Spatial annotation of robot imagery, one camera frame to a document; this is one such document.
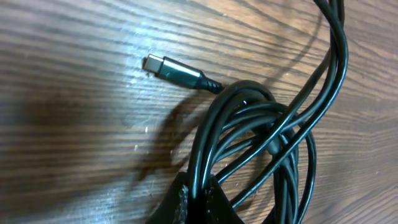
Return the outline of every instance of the bundled cable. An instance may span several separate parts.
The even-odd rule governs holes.
[[[233,209],[272,174],[275,205],[263,223],[303,221],[315,185],[317,156],[311,129],[335,100],[348,66],[348,46],[343,30],[344,2],[331,0],[328,4],[325,0],[314,1],[330,24],[330,49],[288,106],[276,102],[272,93],[260,83],[242,80],[223,87],[188,65],[167,57],[148,56],[144,68],[158,73],[160,78],[187,88],[218,94],[198,127],[187,172],[177,176],[163,204],[148,223],[172,223],[173,220],[175,223],[242,223]],[[308,108],[297,113],[326,69],[328,71],[319,95]],[[296,133],[293,130],[295,126],[300,127]],[[231,145],[250,131],[253,137]],[[299,202],[298,145],[304,139],[308,149],[308,171]],[[211,168],[218,161],[243,150],[218,174],[214,176],[211,173]],[[219,184],[261,151],[272,155],[271,162],[248,187],[227,201]],[[186,195],[183,198],[186,209],[183,211],[176,209],[181,208],[181,195]]]

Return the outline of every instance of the brown wood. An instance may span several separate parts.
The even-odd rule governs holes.
[[[306,223],[398,222],[397,16],[396,0],[346,1],[349,71],[313,130]],[[224,83],[262,82],[288,104],[328,32],[309,0],[0,0],[0,220],[143,223],[186,168],[214,96],[156,79],[142,59],[166,55]],[[228,197],[269,159],[229,178]],[[269,180],[238,213],[260,223],[272,205]]]

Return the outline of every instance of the connector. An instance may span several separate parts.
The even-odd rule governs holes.
[[[201,70],[168,57],[160,58],[150,54],[146,59],[144,69],[156,73],[159,78],[185,88],[208,90],[215,94],[223,90],[221,83],[207,78]]]

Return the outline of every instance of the black cord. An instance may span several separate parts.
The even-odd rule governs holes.
[[[273,174],[275,206],[263,223],[303,221],[315,185],[317,155],[311,129],[335,100],[348,66],[343,0],[331,0],[329,4],[325,0],[314,1],[330,24],[330,49],[288,106],[276,102],[272,93],[260,83],[242,80],[224,88],[201,71],[171,58],[148,57],[145,69],[158,73],[159,77],[189,88],[218,93],[198,127],[188,165],[188,220],[191,219],[191,222],[196,217],[190,214],[203,210],[205,191],[213,177],[211,168],[218,161],[246,148],[237,159],[216,174],[219,184],[261,151],[267,150],[272,160],[247,188],[230,201],[230,205],[238,207]],[[298,114],[297,111],[327,68],[319,95]],[[297,133],[293,130],[295,126],[300,127]],[[254,133],[254,137],[230,146],[249,131]],[[304,139],[308,150],[308,171],[299,203],[298,144]]]

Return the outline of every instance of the silver metal tip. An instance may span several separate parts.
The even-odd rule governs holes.
[[[160,57],[156,57],[155,55],[148,55],[147,60],[144,65],[145,70],[149,70],[154,73],[159,73],[160,68],[163,65],[163,59]]]

